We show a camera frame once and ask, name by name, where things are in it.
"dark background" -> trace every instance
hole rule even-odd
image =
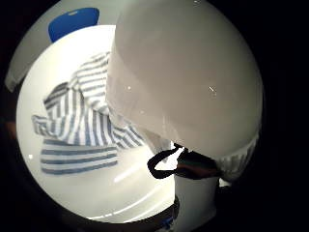
[[[29,27],[54,5],[56,0],[10,0],[1,11],[0,37],[0,87],[14,49]],[[292,211],[287,192],[292,179],[291,168],[279,169],[287,155],[285,147],[287,80],[293,78],[290,67],[294,63],[295,3],[267,0],[211,0],[225,14],[247,40],[260,67],[267,99],[267,115],[263,135],[257,152],[232,188],[222,190],[217,196],[218,216],[200,231],[278,231],[292,226]],[[2,97],[2,120],[14,107]],[[31,197],[26,179],[18,178],[17,172],[27,175],[18,150],[1,129],[0,159],[2,215],[1,227],[11,231],[72,231],[61,222],[48,204]]]

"striped shirt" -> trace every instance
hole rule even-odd
[[[35,133],[43,135],[44,173],[81,173],[117,164],[117,152],[144,144],[131,125],[115,127],[109,119],[105,86],[109,52],[85,62],[69,82],[43,100],[47,117],[33,115]]]

